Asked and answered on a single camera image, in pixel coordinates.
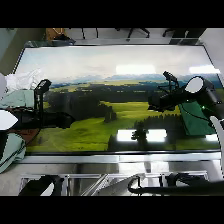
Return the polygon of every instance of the gray floor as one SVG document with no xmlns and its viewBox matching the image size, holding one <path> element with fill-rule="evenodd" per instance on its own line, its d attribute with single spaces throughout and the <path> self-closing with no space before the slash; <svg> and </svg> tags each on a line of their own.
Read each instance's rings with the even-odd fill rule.
<svg viewBox="0 0 224 224">
<path fill-rule="evenodd" d="M 150 31 L 150 38 L 154 43 L 168 44 L 171 38 L 171 34 L 163 38 L 162 33 L 165 28 L 147 28 Z M 116 31 L 113 28 L 99 28 L 99 38 L 102 39 L 122 39 L 127 38 L 129 30 Z M 81 29 L 72 28 L 71 30 L 66 29 L 67 35 L 74 40 L 82 39 Z M 96 38 L 96 30 L 94 28 L 85 28 L 86 39 Z M 141 30 L 135 30 L 132 34 L 132 38 L 144 38 L 145 33 Z M 201 40 L 205 44 L 207 51 L 214 63 L 214 66 L 224 74 L 224 29 L 223 28 L 208 28 L 202 35 Z M 192 169 L 196 169 L 195 163 L 192 164 Z M 113 173 L 113 172 L 142 172 L 145 169 L 147 172 L 159 172 L 164 166 L 163 164 L 154 163 L 153 166 L 145 164 L 139 164 L 134 166 L 133 164 L 126 165 L 64 165 L 64 164 L 19 164 L 12 165 L 4 173 L 0 174 L 0 195 L 17 195 L 20 183 L 21 174 L 65 174 L 65 173 Z"/>
</svg>

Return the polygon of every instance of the landscape image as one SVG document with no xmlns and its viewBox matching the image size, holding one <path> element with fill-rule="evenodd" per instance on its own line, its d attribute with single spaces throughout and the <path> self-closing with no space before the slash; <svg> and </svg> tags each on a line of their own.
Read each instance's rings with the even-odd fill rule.
<svg viewBox="0 0 224 224">
<path fill-rule="evenodd" d="M 116 152 L 219 148 L 218 142 L 205 139 L 205 134 L 215 133 L 213 130 L 203 135 L 186 133 L 178 106 L 173 111 L 163 113 L 148 110 L 148 98 L 161 93 L 158 86 L 168 84 L 163 72 L 175 75 L 180 86 L 187 84 L 195 76 L 189 73 L 190 66 L 210 63 L 204 49 L 170 46 L 175 49 L 166 49 L 168 52 L 164 53 L 160 46 L 148 47 L 152 46 L 26 49 L 16 73 L 41 69 L 45 78 L 52 81 L 50 90 L 44 96 L 45 111 L 66 112 L 75 119 L 68 129 L 41 130 L 27 151 Z M 189 57 L 191 51 L 195 55 L 194 60 Z M 217 74 L 196 75 L 210 80 L 224 100 Z M 166 140 L 118 141 L 118 130 L 139 128 L 165 129 Z"/>
</svg>

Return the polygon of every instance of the green cloth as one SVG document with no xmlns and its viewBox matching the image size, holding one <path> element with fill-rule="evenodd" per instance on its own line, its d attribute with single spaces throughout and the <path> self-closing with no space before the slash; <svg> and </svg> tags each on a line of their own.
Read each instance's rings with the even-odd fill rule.
<svg viewBox="0 0 224 224">
<path fill-rule="evenodd" d="M 8 134 L 8 139 L 5 145 L 2 159 L 0 160 L 0 164 L 4 162 L 8 157 L 10 157 L 15 151 L 20 149 L 21 151 L 19 151 L 14 156 L 12 156 L 7 162 L 5 162 L 0 167 L 0 173 L 2 173 L 12 162 L 17 160 L 22 160 L 24 158 L 25 151 L 26 151 L 26 147 L 24 147 L 24 145 L 25 145 L 25 140 L 23 140 L 22 137 L 14 133 Z"/>
<path fill-rule="evenodd" d="M 185 109 L 186 111 L 188 111 L 189 113 L 191 113 L 193 115 L 208 119 L 203 114 L 201 107 L 197 102 L 183 103 L 184 109 L 181 104 L 178 106 L 179 106 L 179 109 L 180 109 L 182 117 L 183 117 L 184 128 L 185 128 L 187 135 L 216 134 L 215 129 L 208 125 L 209 122 L 199 119 L 199 118 L 196 118 L 184 111 L 184 109 Z"/>
<path fill-rule="evenodd" d="M 0 108 L 7 107 L 34 107 L 34 91 L 17 90 L 6 94 L 0 101 Z"/>
</svg>

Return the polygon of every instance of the wall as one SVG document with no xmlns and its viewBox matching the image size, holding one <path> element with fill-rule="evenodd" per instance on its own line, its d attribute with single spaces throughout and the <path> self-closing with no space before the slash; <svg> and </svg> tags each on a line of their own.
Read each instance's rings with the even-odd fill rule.
<svg viewBox="0 0 224 224">
<path fill-rule="evenodd" d="M 46 28 L 0 29 L 0 72 L 8 75 L 18 60 L 24 44 L 29 40 L 42 40 Z"/>
</svg>

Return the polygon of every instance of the sky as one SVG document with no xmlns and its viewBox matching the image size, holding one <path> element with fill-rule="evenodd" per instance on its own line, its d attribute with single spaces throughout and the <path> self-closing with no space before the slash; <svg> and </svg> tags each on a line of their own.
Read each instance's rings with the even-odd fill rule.
<svg viewBox="0 0 224 224">
<path fill-rule="evenodd" d="M 16 73 L 41 69 L 52 82 L 69 82 L 82 77 L 102 79 L 134 72 L 176 77 L 190 74 L 189 68 L 211 65 L 202 46 L 112 45 L 26 48 Z"/>
</svg>

